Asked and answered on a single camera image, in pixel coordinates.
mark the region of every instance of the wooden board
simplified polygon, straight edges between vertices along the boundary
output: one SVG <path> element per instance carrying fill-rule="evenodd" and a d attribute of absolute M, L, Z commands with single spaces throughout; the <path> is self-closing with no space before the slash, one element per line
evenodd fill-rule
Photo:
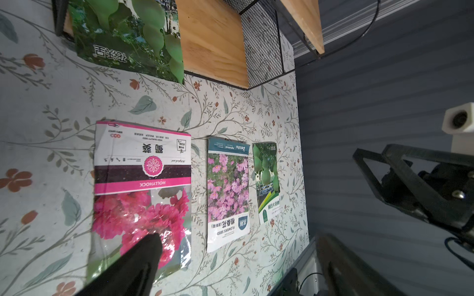
<path fill-rule="evenodd" d="M 223 0 L 176 0 L 184 68 L 248 88 L 240 15 Z"/>
<path fill-rule="evenodd" d="M 318 53 L 324 52 L 318 0 L 281 0 Z"/>

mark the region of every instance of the gray panel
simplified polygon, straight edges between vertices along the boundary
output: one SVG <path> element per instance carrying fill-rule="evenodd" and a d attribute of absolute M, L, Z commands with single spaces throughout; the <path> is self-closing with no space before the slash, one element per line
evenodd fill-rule
<path fill-rule="evenodd" d="M 444 112 L 473 101 L 473 5 L 420 1 L 296 72 L 310 235 L 333 233 L 407 295 L 471 295 L 474 272 L 445 249 L 448 232 L 377 200 L 352 154 L 390 143 L 450 150 Z M 388 170 L 368 165 L 379 179 Z"/>

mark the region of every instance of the seed packet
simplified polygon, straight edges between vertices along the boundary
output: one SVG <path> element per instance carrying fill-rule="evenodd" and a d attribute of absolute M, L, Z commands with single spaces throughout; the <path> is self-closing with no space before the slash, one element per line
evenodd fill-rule
<path fill-rule="evenodd" d="M 68 11 L 80 58 L 183 83 L 174 0 L 69 0 Z"/>
<path fill-rule="evenodd" d="M 209 139 L 208 253 L 250 232 L 249 149 L 247 144 L 217 137 Z"/>
<path fill-rule="evenodd" d="M 254 168 L 260 224 L 280 212 L 280 183 L 276 161 L 276 143 L 254 143 Z"/>
<path fill-rule="evenodd" d="M 189 264 L 190 149 L 189 134 L 97 122 L 88 282 L 149 233 L 159 233 L 163 245 L 156 280 Z"/>

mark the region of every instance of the wallpaper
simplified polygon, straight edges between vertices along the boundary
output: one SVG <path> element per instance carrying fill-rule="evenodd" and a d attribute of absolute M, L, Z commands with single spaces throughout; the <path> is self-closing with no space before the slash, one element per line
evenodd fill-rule
<path fill-rule="evenodd" d="M 18 0 L 0 4 L 0 78 L 0 296 L 83 287 L 95 122 L 105 117 L 192 135 L 191 263 L 152 295 L 263 296 L 309 243 L 294 73 L 240 91 L 97 66 L 54 35 L 49 1 Z M 213 253 L 205 250 L 209 135 L 276 142 L 282 198 L 282 213 L 260 225 L 252 176 L 250 234 Z"/>

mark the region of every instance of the black cable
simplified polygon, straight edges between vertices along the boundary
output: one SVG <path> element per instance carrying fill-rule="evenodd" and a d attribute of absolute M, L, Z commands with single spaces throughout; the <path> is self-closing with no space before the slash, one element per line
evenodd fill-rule
<path fill-rule="evenodd" d="M 309 278 L 310 276 L 312 276 L 313 274 L 320 274 L 320 275 L 324 276 L 324 275 L 323 275 L 322 273 L 320 273 L 320 272 L 313 272 L 313 273 L 308 274 L 308 275 L 304 278 L 304 280 L 301 282 L 300 288 L 298 289 L 298 293 L 301 291 L 301 288 L 303 287 L 304 281 L 305 281 L 307 278 Z"/>
<path fill-rule="evenodd" d="M 338 48 L 338 49 L 333 50 L 332 52 L 330 52 L 330 53 L 328 53 L 328 54 L 322 54 L 322 55 L 319 56 L 319 59 L 314 59 L 314 60 L 312 60 L 311 62 L 308 62 L 308 63 L 306 63 L 306 64 L 303 64 L 303 65 L 299 66 L 298 68 L 304 67 L 304 66 L 309 65 L 309 64 L 311 64 L 311 63 L 313 63 L 313 62 L 315 62 L 315 61 L 319 61 L 320 59 L 323 59 L 323 58 L 326 58 L 326 57 L 328 57 L 328 56 L 330 56 L 330 55 L 333 55 L 333 54 L 335 54 L 335 53 L 337 53 L 337 52 L 339 52 L 339 51 L 341 51 L 341 50 L 343 50 L 343 49 L 345 49 L 345 48 L 351 46 L 351 45 L 354 44 L 355 42 L 359 41 L 360 38 L 364 37 L 364 36 L 367 34 L 367 32 L 369 32 L 369 29 L 372 27 L 372 25 L 375 23 L 375 20 L 376 20 L 377 17 L 379 16 L 380 4 L 381 4 L 381 2 L 382 2 L 382 0 L 377 0 L 377 9 L 376 9 L 376 11 L 375 11 L 374 18 L 372 19 L 372 21 L 370 22 L 370 24 L 367 26 L 367 28 L 364 30 L 364 32 L 362 32 L 362 34 L 359 35 L 356 39 L 352 40 L 351 42 L 347 43 L 347 44 L 344 45 L 344 46 L 341 46 L 341 47 Z"/>
<path fill-rule="evenodd" d="M 467 267 L 469 267 L 470 269 L 474 270 L 474 263 L 466 258 L 464 258 L 463 256 L 457 254 L 456 252 L 454 252 L 448 245 L 448 243 L 450 241 L 455 241 L 456 243 L 462 245 L 462 242 L 455 238 L 455 237 L 448 237 L 447 239 L 445 239 L 445 246 L 447 248 L 448 251 L 451 252 L 451 254 L 455 255 L 461 262 L 463 262 Z"/>

